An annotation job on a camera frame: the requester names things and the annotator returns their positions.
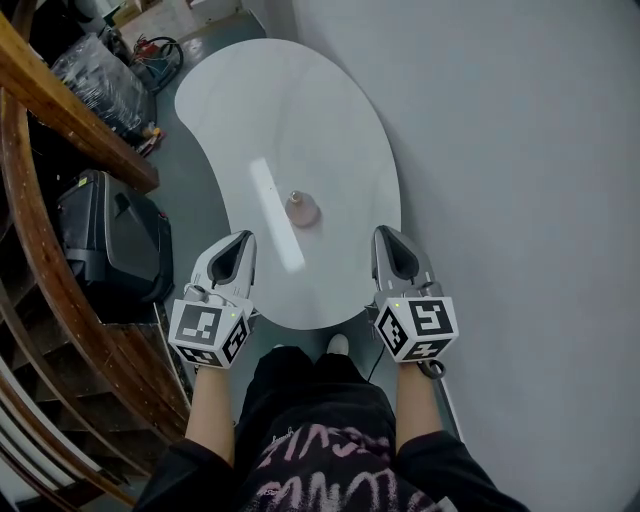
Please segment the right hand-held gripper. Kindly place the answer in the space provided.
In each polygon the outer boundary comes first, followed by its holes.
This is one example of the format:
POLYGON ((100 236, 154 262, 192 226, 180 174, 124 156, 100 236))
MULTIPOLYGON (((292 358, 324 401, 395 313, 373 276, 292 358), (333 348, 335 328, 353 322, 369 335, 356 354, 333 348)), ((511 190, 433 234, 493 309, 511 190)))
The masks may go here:
POLYGON ((458 323, 452 298, 439 282, 431 282, 426 252, 405 234, 381 225, 373 235, 372 267, 378 287, 374 328, 393 360, 439 358, 458 338, 458 323), (406 281, 423 286, 397 289, 406 281))

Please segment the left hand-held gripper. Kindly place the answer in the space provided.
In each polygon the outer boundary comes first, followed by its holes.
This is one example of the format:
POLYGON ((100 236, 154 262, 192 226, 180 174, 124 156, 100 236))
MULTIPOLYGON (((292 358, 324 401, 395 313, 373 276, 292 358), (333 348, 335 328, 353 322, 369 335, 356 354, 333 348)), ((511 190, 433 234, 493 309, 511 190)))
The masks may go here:
POLYGON ((188 363, 230 369, 251 334, 248 299, 255 280, 256 238, 251 231, 218 240, 196 260, 192 283, 176 299, 168 342, 188 363))

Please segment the person's right forearm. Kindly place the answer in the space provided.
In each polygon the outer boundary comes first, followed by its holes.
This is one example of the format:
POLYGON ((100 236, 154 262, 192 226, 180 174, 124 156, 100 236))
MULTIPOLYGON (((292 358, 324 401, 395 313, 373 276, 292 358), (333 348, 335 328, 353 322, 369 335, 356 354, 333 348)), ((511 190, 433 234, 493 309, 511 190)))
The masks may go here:
POLYGON ((396 390, 396 452, 407 442, 443 429, 433 381, 417 364, 398 365, 396 390))

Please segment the person's left forearm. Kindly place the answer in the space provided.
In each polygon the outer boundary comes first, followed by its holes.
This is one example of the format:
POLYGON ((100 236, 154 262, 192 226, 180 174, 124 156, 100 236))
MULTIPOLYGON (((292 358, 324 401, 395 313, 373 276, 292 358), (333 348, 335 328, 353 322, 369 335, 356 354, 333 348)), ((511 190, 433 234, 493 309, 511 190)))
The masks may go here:
POLYGON ((224 369, 198 369, 185 437, 234 466, 234 424, 229 379, 224 369))

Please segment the white kidney-shaped table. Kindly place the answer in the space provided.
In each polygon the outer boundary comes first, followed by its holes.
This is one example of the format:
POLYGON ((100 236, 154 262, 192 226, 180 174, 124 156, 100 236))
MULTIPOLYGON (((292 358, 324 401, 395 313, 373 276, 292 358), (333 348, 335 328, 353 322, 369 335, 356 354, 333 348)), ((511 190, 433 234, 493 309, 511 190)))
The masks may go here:
POLYGON ((394 157, 357 84, 301 44, 255 39, 197 64, 175 109, 209 161, 231 230, 256 238, 256 309, 297 330, 357 316, 375 292, 373 232, 401 225, 394 157), (290 222, 294 190, 319 206, 314 225, 290 222))

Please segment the black machine case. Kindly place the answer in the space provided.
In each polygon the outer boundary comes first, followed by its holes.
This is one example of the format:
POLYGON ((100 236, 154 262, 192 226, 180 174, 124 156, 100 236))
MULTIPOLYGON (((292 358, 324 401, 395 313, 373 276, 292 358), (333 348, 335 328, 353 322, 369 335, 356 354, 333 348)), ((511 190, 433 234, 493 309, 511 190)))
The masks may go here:
POLYGON ((150 303, 174 286, 168 218, 103 171, 84 171, 58 198, 56 232, 74 277, 93 299, 150 303))

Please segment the black trousers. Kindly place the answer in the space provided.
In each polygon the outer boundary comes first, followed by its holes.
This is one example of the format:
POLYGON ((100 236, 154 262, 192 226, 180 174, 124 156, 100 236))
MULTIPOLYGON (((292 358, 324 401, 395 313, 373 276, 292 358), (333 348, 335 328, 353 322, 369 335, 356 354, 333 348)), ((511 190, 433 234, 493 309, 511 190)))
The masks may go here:
POLYGON ((354 427, 370 437, 391 435, 395 428, 384 391, 367 382, 348 356, 324 354, 312 361, 295 346, 272 349, 247 388, 237 438, 260 441, 278 424, 297 429, 312 422, 354 427))

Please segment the small tools on floor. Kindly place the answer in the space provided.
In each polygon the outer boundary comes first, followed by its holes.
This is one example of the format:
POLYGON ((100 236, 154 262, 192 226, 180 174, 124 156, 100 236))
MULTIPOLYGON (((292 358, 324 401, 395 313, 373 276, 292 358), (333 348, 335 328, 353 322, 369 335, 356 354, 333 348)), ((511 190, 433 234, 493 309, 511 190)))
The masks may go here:
POLYGON ((145 140, 137 147, 136 151, 143 157, 151 153, 165 137, 165 132, 159 127, 149 127, 143 131, 145 140))

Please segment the black shirt with pink print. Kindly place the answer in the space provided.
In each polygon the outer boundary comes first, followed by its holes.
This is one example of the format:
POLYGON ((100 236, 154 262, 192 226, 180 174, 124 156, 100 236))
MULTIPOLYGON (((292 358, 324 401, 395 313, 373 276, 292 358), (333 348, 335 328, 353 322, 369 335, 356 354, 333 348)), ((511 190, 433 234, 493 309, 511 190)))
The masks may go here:
POLYGON ((242 474, 190 440, 171 446, 133 512, 529 512, 445 431, 405 443, 306 423, 242 474))

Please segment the plastic-wrapped stack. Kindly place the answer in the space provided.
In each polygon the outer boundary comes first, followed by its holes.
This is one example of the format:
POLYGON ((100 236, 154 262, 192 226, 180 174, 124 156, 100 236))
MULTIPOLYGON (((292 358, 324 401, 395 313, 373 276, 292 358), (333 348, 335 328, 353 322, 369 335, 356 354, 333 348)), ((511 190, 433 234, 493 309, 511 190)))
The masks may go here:
POLYGON ((131 146, 141 144, 143 131, 156 121, 154 97, 93 33, 83 36, 63 53, 51 71, 131 146))

